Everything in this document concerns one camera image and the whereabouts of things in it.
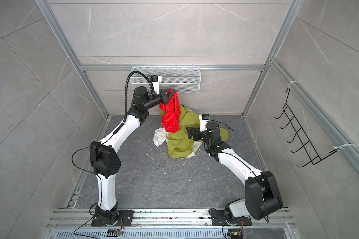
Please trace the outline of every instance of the aluminum frame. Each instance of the aluminum frame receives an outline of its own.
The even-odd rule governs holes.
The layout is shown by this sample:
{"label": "aluminum frame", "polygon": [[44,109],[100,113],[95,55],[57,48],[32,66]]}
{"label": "aluminum frame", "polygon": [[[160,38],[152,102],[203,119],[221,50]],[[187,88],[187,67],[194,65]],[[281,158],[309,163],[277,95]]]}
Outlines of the aluminum frame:
{"label": "aluminum frame", "polygon": [[82,64],[82,71],[130,71],[132,67],[199,67],[201,70],[263,70],[263,64]]}
{"label": "aluminum frame", "polygon": [[261,88],[263,81],[266,78],[266,75],[268,73],[268,65],[269,65],[271,58],[277,56],[279,49],[281,48],[281,46],[284,42],[284,39],[286,38],[287,33],[289,32],[290,27],[291,27],[292,23],[294,22],[299,9],[302,6],[303,1],[304,0],[293,0],[290,3],[289,10],[287,11],[286,16],[284,17],[284,20],[282,22],[281,28],[279,29],[278,35],[276,36],[273,46],[270,49],[270,53],[267,56],[266,62],[264,64],[265,65],[264,72],[259,75],[259,77],[254,85],[253,91],[251,92],[250,97],[246,103],[244,111],[242,112],[242,116],[244,118],[247,117],[247,115],[251,109],[251,106],[253,105],[256,96],[258,95],[259,89]]}
{"label": "aluminum frame", "polygon": [[[291,81],[296,81],[276,58],[271,58],[270,60],[271,67],[275,70],[275,72],[278,73],[278,75],[285,81],[286,84],[289,84]],[[310,96],[310,94],[306,92],[301,84],[295,82],[289,87],[316,119],[316,121],[336,146],[340,146],[346,143],[353,143],[350,138],[343,132],[343,130],[340,129],[340,127],[335,123],[335,121],[332,120],[331,117],[328,116],[328,114]],[[340,148],[340,151],[359,173],[359,148],[354,146],[346,146]]]}
{"label": "aluminum frame", "polygon": [[[132,225],[128,228],[221,228],[212,225],[209,208],[137,208],[124,209],[133,210]],[[47,229],[76,229],[86,223],[91,215],[88,209],[55,209],[50,215]],[[276,227],[276,228],[296,228],[295,223],[288,208],[269,215],[270,223],[264,218],[260,220],[251,219],[252,226],[247,227]],[[83,229],[100,229],[101,227],[91,227],[88,221]],[[225,226],[226,228],[240,228],[241,226]]]}
{"label": "aluminum frame", "polygon": [[35,2],[38,5],[40,11],[43,13],[45,20],[47,20],[50,28],[52,29],[58,42],[61,44],[62,48],[64,49],[69,60],[72,62],[72,65],[77,71],[77,74],[83,81],[85,87],[88,89],[90,95],[92,96],[94,102],[99,108],[101,114],[103,115],[104,118],[107,118],[109,114],[106,112],[104,104],[102,103],[100,97],[97,94],[97,91],[95,90],[92,83],[90,82],[89,77],[80,69],[80,63],[78,61],[77,55],[73,51],[72,46],[69,44],[66,36],[64,35],[64,32],[62,31],[60,24],[58,23],[55,15],[53,14],[52,9],[49,6],[49,3],[46,0],[35,0]]}

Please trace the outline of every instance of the olive green cloth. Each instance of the olive green cloth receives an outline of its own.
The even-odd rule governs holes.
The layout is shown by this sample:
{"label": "olive green cloth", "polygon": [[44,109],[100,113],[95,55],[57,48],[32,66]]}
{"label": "olive green cloth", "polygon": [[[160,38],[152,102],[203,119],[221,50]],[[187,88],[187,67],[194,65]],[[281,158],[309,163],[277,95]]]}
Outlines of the olive green cloth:
{"label": "olive green cloth", "polygon": [[[181,114],[179,117],[179,128],[180,130],[176,133],[169,133],[167,139],[168,154],[172,158],[184,158],[193,152],[192,145],[194,140],[187,138],[186,127],[200,127],[199,115],[189,110],[186,105],[180,105]],[[161,109],[158,110],[160,115],[164,115],[165,112]],[[221,128],[220,134],[222,141],[226,141],[229,137],[229,133],[226,129]]]}

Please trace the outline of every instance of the ventilation grille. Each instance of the ventilation grille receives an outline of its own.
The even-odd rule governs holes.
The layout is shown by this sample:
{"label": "ventilation grille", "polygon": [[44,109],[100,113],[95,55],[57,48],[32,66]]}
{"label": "ventilation grille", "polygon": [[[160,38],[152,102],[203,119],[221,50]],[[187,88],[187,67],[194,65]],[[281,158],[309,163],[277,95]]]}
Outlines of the ventilation grille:
{"label": "ventilation grille", "polygon": [[[107,237],[107,229],[83,229],[76,233],[83,236],[73,234],[73,229],[60,229],[55,239],[71,239],[71,238],[87,238],[85,236],[97,237],[99,239],[115,238]],[[227,229],[224,229],[225,236],[227,236]],[[220,228],[210,229],[127,229],[121,238],[136,239],[136,238],[224,238]]]}
{"label": "ventilation grille", "polygon": [[[177,93],[199,93],[201,85],[201,70],[199,67],[132,67],[132,71],[140,71],[146,76],[160,75],[162,82],[160,89],[176,89]],[[139,74],[133,74],[130,82],[135,89],[139,86],[145,86],[149,90],[146,80]]]}

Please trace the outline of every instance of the wire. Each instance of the wire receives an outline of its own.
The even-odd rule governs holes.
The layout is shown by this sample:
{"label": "wire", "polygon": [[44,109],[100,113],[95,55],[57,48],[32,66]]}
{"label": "wire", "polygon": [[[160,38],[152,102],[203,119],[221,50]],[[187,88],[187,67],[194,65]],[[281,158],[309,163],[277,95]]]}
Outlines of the wire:
{"label": "wire", "polygon": [[92,216],[94,216],[94,214],[90,213],[90,210],[92,210],[93,206],[96,205],[97,203],[94,203],[93,205],[90,206],[89,208],[89,214],[91,214]]}
{"label": "wire", "polygon": [[213,216],[211,215],[211,211],[213,211],[213,210],[216,211],[217,209],[215,209],[215,208],[210,208],[210,209],[209,209],[209,214],[210,214],[211,217],[213,217]]}
{"label": "wire", "polygon": [[238,157],[235,157],[235,158],[238,159],[241,163],[243,163],[248,169],[250,169],[250,171],[252,171],[251,168],[250,168],[248,165],[246,165],[244,162],[242,162]]}
{"label": "wire", "polygon": [[[86,236],[86,235],[81,235],[81,234],[76,233],[76,231],[79,230],[81,227],[83,227],[86,223],[82,224],[79,228],[77,228],[77,229],[73,232],[73,234],[74,234],[74,235],[77,235],[77,236]],[[98,239],[97,237],[92,237],[92,236],[86,236],[86,237]]]}
{"label": "wire", "polygon": [[76,150],[76,151],[72,154],[72,164],[73,164],[76,168],[81,169],[82,171],[85,171],[85,172],[90,172],[91,174],[94,174],[94,175],[96,175],[99,179],[101,179],[100,176],[97,175],[95,172],[82,169],[82,168],[78,167],[77,165],[75,165],[75,163],[73,162],[73,156],[75,155],[75,153],[77,153],[77,152],[80,151],[80,150],[84,150],[84,149],[87,149],[87,148],[94,148],[94,147],[97,147],[97,145],[96,145],[96,146],[85,147],[85,148],[81,148],[81,149],[79,149],[79,150]]}
{"label": "wire", "polygon": [[242,218],[241,218],[241,222],[242,222],[242,229],[239,233],[242,233],[242,231],[244,230],[244,221],[242,220]]}
{"label": "wire", "polygon": [[121,218],[121,228],[120,228],[120,231],[121,231],[122,228],[124,228],[124,231],[123,231],[123,232],[125,232],[124,222],[122,221],[122,217],[120,217],[120,218]]}
{"label": "wire", "polygon": [[[87,148],[93,148],[93,147],[97,147],[97,145],[96,145],[96,146],[90,146],[90,147],[81,148],[81,149],[75,151],[75,152],[72,154],[72,164],[73,164],[76,168],[81,169],[82,171],[90,172],[90,173],[96,175],[96,176],[101,180],[100,176],[99,176],[98,174],[96,174],[95,172],[91,172],[91,171],[89,171],[89,170],[85,170],[85,169],[83,169],[83,168],[80,168],[80,167],[78,167],[77,165],[75,165],[75,163],[73,162],[73,156],[75,155],[75,153],[77,153],[77,152],[80,151],[80,150],[84,150],[84,149],[87,149]],[[102,198],[103,198],[103,185],[100,183],[100,199],[101,199],[101,200],[100,200],[100,205],[99,205],[99,207],[101,207],[101,204],[103,203],[103,199],[102,199]],[[98,239],[98,238],[96,238],[96,237],[86,236],[86,235],[82,235],[82,234],[76,233],[77,230],[79,230],[79,229],[80,229],[81,227],[83,227],[86,223],[88,223],[90,220],[93,219],[94,214],[90,213],[90,210],[92,209],[92,207],[93,207],[94,205],[96,205],[96,203],[93,204],[93,205],[89,208],[89,214],[91,214],[92,217],[91,217],[89,220],[87,220],[84,224],[82,224],[79,228],[77,228],[77,229],[73,232],[74,235],[77,235],[77,236],[85,236],[85,237],[89,237],[89,238]]]}
{"label": "wire", "polygon": [[150,91],[153,93],[154,92],[154,88],[153,88],[153,84],[149,81],[149,79],[141,72],[135,70],[129,73],[128,77],[126,78],[126,83],[125,83],[125,113],[124,113],[124,120],[121,122],[120,126],[117,127],[117,129],[115,129],[115,131],[113,132],[113,135],[115,135],[122,126],[124,126],[125,122],[126,122],[126,114],[128,111],[128,85],[129,85],[129,81],[130,78],[132,77],[133,74],[140,74],[142,77],[145,78],[145,80],[149,83],[150,86]]}
{"label": "wire", "polygon": [[234,131],[230,126],[228,126],[227,124],[225,124],[225,123],[222,123],[222,122],[219,122],[219,121],[216,121],[216,120],[210,120],[210,121],[214,121],[214,122],[218,122],[218,123],[221,123],[221,124],[223,124],[223,125],[225,125],[225,126],[227,126],[229,129],[231,129],[232,131]]}
{"label": "wire", "polygon": [[224,233],[224,226],[226,225],[226,223],[227,223],[227,220],[226,220],[225,224],[222,226],[222,235],[224,236],[224,238],[227,239],[227,237],[225,236],[225,233]]}

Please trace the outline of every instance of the white cloth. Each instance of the white cloth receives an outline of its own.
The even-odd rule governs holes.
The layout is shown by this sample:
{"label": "white cloth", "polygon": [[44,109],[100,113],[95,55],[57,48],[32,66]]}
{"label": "white cloth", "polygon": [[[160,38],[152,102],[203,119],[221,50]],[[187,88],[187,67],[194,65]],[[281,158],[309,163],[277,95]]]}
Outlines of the white cloth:
{"label": "white cloth", "polygon": [[155,146],[160,146],[163,142],[168,142],[168,139],[166,138],[168,136],[169,132],[166,132],[165,128],[158,128],[154,131],[153,135],[153,142]]}
{"label": "white cloth", "polygon": [[193,142],[193,146],[192,146],[193,152],[191,152],[191,154],[187,155],[185,158],[189,159],[189,158],[191,158],[192,156],[195,156],[195,155],[196,155],[196,151],[199,149],[199,147],[200,147],[202,144],[203,144],[202,142],[194,141],[194,142]]}

